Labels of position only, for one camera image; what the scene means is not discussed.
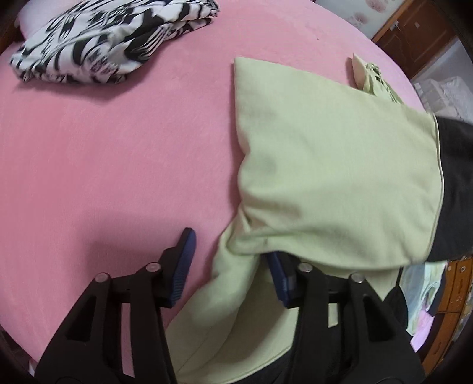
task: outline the bed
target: bed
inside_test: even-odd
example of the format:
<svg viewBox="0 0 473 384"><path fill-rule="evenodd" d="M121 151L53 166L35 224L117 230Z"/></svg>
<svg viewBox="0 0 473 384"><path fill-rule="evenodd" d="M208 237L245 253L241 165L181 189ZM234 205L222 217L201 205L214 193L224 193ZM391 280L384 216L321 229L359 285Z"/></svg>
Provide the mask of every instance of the bed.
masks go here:
<svg viewBox="0 0 473 384"><path fill-rule="evenodd" d="M21 83L9 59L23 2L11 4L0 26L0 48L8 47L0 56L0 323L36 361L97 273L134 273L184 227L196 230L198 247L184 300L165 321L209 278L239 202L235 57L354 86L355 52L423 109L383 51L309 0L221 2L211 25L166 42L126 82L103 87Z"/></svg>

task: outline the pink cloth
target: pink cloth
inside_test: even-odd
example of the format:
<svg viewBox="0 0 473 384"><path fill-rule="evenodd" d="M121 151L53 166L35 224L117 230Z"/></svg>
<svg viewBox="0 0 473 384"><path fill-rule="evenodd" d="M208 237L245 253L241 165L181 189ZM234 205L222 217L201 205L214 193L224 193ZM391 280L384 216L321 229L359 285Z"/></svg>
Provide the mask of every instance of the pink cloth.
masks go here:
<svg viewBox="0 0 473 384"><path fill-rule="evenodd" d="M198 241L185 298L208 278L239 202L235 57L354 85L356 52L422 109L385 53L309 0L220 5L119 85L22 84L12 49L1 56L0 323L35 360L95 274L134 273L185 226Z"/></svg>
<svg viewBox="0 0 473 384"><path fill-rule="evenodd" d="M432 324L434 323L434 317L430 316L424 309L419 313L419 322L417 325L417 331L411 339L411 346L414 351L420 350L427 340Z"/></svg>

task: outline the folded zebra print garment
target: folded zebra print garment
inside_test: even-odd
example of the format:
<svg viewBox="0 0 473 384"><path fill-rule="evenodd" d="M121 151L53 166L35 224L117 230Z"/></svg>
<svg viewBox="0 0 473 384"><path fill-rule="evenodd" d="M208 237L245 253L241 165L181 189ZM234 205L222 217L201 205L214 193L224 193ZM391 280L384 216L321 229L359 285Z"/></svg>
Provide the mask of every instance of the folded zebra print garment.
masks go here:
<svg viewBox="0 0 473 384"><path fill-rule="evenodd" d="M10 65L23 81L119 83L218 11L214 0L84 0L26 40Z"/></svg>

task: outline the light green garment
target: light green garment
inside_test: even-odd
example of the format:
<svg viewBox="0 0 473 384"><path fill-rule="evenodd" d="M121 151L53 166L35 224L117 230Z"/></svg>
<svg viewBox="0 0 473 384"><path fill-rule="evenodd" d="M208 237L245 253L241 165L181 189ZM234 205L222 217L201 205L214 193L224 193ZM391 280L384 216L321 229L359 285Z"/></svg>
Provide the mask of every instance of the light green garment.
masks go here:
<svg viewBox="0 0 473 384"><path fill-rule="evenodd" d="M404 104L401 98L391 86L381 77L381 71L373 63L366 63L358 55L353 54L351 60L353 75L358 89L381 99L391 100L395 103Z"/></svg>
<svg viewBox="0 0 473 384"><path fill-rule="evenodd" d="M259 254L361 271L384 299L399 266L427 258L442 202L432 115L264 61L236 59L235 84L242 203L212 280L167 329L180 383L231 383L289 350L298 312Z"/></svg>

